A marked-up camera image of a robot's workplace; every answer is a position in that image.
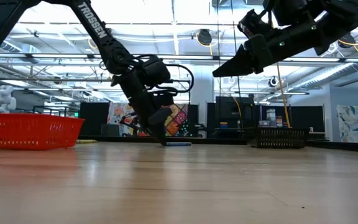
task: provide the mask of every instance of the wire basket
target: wire basket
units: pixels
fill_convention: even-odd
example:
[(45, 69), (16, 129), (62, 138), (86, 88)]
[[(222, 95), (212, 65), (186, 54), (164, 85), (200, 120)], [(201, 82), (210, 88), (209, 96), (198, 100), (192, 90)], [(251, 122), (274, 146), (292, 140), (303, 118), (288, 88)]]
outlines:
[(275, 149), (301, 149), (306, 146), (309, 129), (257, 128), (256, 147)]
[(72, 147), (83, 121), (45, 114), (0, 114), (0, 149)]

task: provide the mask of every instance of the wood grain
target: wood grain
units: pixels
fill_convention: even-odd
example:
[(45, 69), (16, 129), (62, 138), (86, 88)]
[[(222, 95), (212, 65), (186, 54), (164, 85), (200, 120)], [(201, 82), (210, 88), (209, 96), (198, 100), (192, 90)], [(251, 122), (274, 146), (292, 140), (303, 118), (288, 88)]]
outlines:
[(98, 143), (0, 150), (0, 223), (358, 223), (358, 153)]

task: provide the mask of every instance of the blue object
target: blue object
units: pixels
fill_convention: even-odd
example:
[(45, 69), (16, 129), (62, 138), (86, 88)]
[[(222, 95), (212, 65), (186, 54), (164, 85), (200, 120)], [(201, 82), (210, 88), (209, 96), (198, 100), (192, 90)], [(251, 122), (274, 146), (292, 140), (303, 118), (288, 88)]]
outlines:
[(167, 142), (166, 146), (191, 146), (191, 142)]

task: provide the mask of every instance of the ceiling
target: ceiling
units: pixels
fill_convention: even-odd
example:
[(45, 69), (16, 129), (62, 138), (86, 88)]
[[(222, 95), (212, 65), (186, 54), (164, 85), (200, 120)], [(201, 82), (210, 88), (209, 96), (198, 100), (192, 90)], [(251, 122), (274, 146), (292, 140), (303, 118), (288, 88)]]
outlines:
[[(112, 34), (133, 54), (169, 54), (169, 55), (234, 55), (238, 46), (246, 41), (246, 37), (235, 28), (234, 24), (243, 18), (247, 11), (255, 9), (260, 12), (263, 7), (259, 0), (93, 0), (92, 7), (98, 16), (112, 29)], [(200, 29), (209, 29), (213, 37), (212, 47), (200, 45), (195, 38)], [(351, 33), (358, 41), (358, 29)], [(26, 10), (19, 22), (6, 39), (19, 46), (23, 53), (31, 45), (38, 53), (53, 54), (98, 54), (94, 43), (90, 40), (83, 26), (79, 23), (69, 7), (41, 2)], [(331, 54), (323, 57), (347, 57), (356, 54), (353, 48), (340, 49), (331, 46)], [(314, 50), (307, 50), (297, 57), (318, 57)], [(0, 60), (1, 64), (9, 64), (10, 59)], [(197, 66), (197, 63), (185, 62), (186, 66)], [(30, 67), (13, 66), (24, 73)], [(39, 77), (60, 76), (63, 78), (95, 79), (94, 71), (103, 73), (98, 66), (35, 66)], [(314, 67), (280, 66), (283, 79), (296, 80)], [(173, 78), (189, 79), (183, 71), (171, 69)], [(276, 66), (265, 68), (264, 73), (240, 77), (242, 90), (261, 91), (266, 88), (267, 80), (277, 76)], [(230, 90), (236, 81), (225, 78), (219, 88)], [(110, 88), (109, 83), (87, 83), (90, 88)], [(122, 100), (122, 93), (106, 93), (111, 99)]]

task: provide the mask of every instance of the black basket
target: black basket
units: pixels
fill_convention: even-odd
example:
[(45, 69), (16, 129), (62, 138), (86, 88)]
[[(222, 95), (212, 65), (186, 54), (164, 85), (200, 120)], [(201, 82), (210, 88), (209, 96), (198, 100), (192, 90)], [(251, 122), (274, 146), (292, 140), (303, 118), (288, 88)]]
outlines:
[(256, 147), (300, 149), (306, 146), (309, 129), (257, 128)]

